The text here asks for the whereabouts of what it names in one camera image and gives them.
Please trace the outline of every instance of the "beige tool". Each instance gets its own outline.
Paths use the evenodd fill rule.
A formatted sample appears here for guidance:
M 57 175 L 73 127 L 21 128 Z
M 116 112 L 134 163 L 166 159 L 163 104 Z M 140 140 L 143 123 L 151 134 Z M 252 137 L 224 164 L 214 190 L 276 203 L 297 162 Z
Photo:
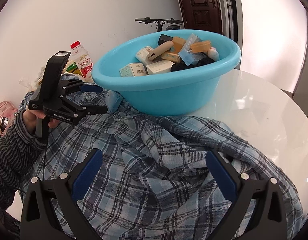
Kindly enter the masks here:
M 171 47 L 174 46 L 172 41 L 164 42 L 162 45 L 158 46 L 156 49 L 152 50 L 148 55 L 147 59 L 153 60 L 158 56 L 162 55 L 165 51 L 168 51 Z
M 191 50 L 193 53 L 199 53 L 199 52 L 207 53 L 211 47 L 212 47 L 211 41 L 201 41 L 193 43 L 191 45 Z
M 184 40 L 184 39 L 182 39 L 180 37 L 174 37 L 172 42 L 174 43 L 174 50 L 173 50 L 173 52 L 174 53 L 179 53 L 182 50 L 183 46 L 185 45 L 186 40 Z

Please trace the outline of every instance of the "plush toy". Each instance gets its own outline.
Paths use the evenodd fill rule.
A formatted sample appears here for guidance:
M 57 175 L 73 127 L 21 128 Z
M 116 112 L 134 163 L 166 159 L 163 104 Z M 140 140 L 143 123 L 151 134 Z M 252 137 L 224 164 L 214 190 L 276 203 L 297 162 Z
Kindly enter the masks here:
M 211 47 L 208 51 L 208 57 L 213 59 L 215 62 L 220 60 L 220 54 L 214 47 Z

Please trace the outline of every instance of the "blue plastic basin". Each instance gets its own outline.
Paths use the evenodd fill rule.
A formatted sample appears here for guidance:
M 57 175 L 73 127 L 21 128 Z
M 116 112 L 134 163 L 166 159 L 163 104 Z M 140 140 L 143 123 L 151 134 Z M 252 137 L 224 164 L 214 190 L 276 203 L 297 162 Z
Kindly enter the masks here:
M 221 60 L 206 66 L 142 77 L 120 77 L 119 69 L 137 63 L 135 54 L 146 46 L 156 48 L 161 34 L 187 39 L 192 33 L 210 40 Z M 151 33 L 123 43 L 105 54 L 94 66 L 92 77 L 102 88 L 119 92 L 134 108 L 151 115 L 183 115 L 204 106 L 213 96 L 220 76 L 241 59 L 239 46 L 229 38 L 200 30 Z

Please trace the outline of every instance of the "orange soap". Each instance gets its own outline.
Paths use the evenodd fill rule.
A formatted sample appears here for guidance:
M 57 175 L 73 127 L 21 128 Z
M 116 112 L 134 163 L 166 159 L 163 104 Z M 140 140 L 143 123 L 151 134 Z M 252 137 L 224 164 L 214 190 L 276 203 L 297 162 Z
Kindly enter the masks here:
M 172 42 L 174 43 L 174 53 L 179 53 L 183 46 L 185 45 L 186 43 L 186 40 L 180 38 L 180 37 L 174 37 Z
M 180 63 L 181 62 L 181 57 L 177 53 L 171 52 L 170 50 L 168 50 L 168 51 L 166 51 L 162 54 L 162 59 L 169 60 L 169 61 L 174 62 L 174 63 Z
M 201 41 L 192 44 L 191 50 L 193 53 L 199 53 L 199 52 L 207 53 L 211 47 L 212 47 L 211 41 Z

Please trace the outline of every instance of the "bottle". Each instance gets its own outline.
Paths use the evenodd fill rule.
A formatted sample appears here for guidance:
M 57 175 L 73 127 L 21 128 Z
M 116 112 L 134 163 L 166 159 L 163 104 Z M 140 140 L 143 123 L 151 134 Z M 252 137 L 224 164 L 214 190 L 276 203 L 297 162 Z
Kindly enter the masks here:
M 94 64 L 90 59 L 88 51 L 84 49 L 84 47 L 79 41 L 76 41 L 75 43 L 71 44 L 71 48 L 73 52 L 70 57 L 70 60 L 73 60 L 76 63 L 86 82 L 94 82 L 92 79 L 92 69 Z

